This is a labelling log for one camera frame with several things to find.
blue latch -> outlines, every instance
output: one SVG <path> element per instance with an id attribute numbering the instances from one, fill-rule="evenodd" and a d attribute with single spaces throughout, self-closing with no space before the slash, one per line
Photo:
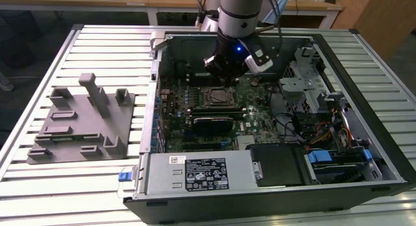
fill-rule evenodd
<path id="1" fill-rule="evenodd" d="M 327 151 L 311 151 L 307 154 L 307 158 L 309 158 L 309 162 L 310 163 L 314 163 L 314 162 L 330 162 L 331 161 L 331 157 L 330 157 Z"/>
<path id="2" fill-rule="evenodd" d="M 363 150 L 363 156 L 365 156 L 366 161 L 369 161 L 371 159 L 371 155 L 370 155 L 369 150 Z"/>
<path id="3" fill-rule="evenodd" d="M 118 173 L 118 182 L 131 181 L 130 177 L 131 177 L 130 171 Z"/>

green circuit board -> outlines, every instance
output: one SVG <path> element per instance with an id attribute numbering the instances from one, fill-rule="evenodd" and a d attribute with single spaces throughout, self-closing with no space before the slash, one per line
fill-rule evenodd
<path id="1" fill-rule="evenodd" d="M 183 146 L 218 143 L 221 150 L 237 150 L 235 138 L 241 135 L 251 135 L 255 143 L 278 142 L 278 132 L 267 106 L 270 87 L 267 83 L 259 83 L 253 87 L 251 81 L 251 77 L 241 77 L 234 87 L 225 88 L 231 91 L 233 95 L 230 107 L 243 108 L 243 117 L 233 120 L 231 131 L 219 136 L 194 136 L 190 128 L 191 117 L 186 115 L 186 109 L 205 108 L 207 90 L 222 90 L 223 87 L 187 87 L 179 81 L 174 82 L 169 88 L 169 95 L 161 97 L 163 100 L 165 152 L 194 151 L 183 149 Z M 210 116 L 215 114 L 225 116 L 223 113 L 210 113 Z"/>

slotted metal surface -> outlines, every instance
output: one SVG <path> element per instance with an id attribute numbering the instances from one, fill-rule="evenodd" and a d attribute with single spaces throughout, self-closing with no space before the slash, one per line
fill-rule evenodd
<path id="1" fill-rule="evenodd" d="M 143 223 L 117 197 L 117 173 L 137 164 L 146 82 L 150 70 L 149 37 L 154 30 L 193 31 L 193 27 L 94 26 L 71 31 L 46 79 L 25 110 L 13 139 L 6 143 L 0 168 L 0 224 L 27 226 L 117 225 Z M 321 33 L 354 80 L 393 139 L 416 167 L 416 103 L 402 83 L 379 62 L 359 37 L 347 31 L 283 29 L 287 33 Z M 66 86 L 83 94 L 77 76 L 93 72 L 106 93 L 127 88 L 135 94 L 127 159 L 30 166 L 26 152 L 51 105 L 51 88 Z M 327 77 L 338 89 L 331 76 Z M 121 186 L 133 191 L 131 183 Z M 416 192 L 374 199 L 350 210 L 185 223 L 182 225 L 416 225 Z"/>

floor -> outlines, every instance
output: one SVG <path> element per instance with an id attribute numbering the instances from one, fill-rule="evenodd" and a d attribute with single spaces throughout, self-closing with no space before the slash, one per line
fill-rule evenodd
<path id="1" fill-rule="evenodd" d="M 63 12 L 62 20 L 57 20 L 51 11 L 31 12 L 42 36 L 27 43 L 35 56 L 35 61 L 25 68 L 10 69 L 0 62 L 2 74 L 14 84 L 10 92 L 0 91 L 0 148 L 6 140 L 7 133 L 18 120 L 26 103 L 31 97 L 41 77 L 47 70 L 54 55 L 67 35 L 73 24 L 113 24 L 113 25 L 147 25 L 145 13 L 130 12 Z M 158 13 L 159 25 L 193 25 L 195 15 Z M 0 37 L 9 34 L 9 27 L 0 20 Z M 387 64 L 395 74 L 416 94 L 416 36 L 409 35 L 402 46 L 395 51 Z"/>

power supply label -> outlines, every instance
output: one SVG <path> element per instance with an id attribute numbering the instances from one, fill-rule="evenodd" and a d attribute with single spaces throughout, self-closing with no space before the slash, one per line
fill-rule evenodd
<path id="1" fill-rule="evenodd" d="M 186 159 L 183 174 L 187 191 L 229 189 L 225 158 Z"/>

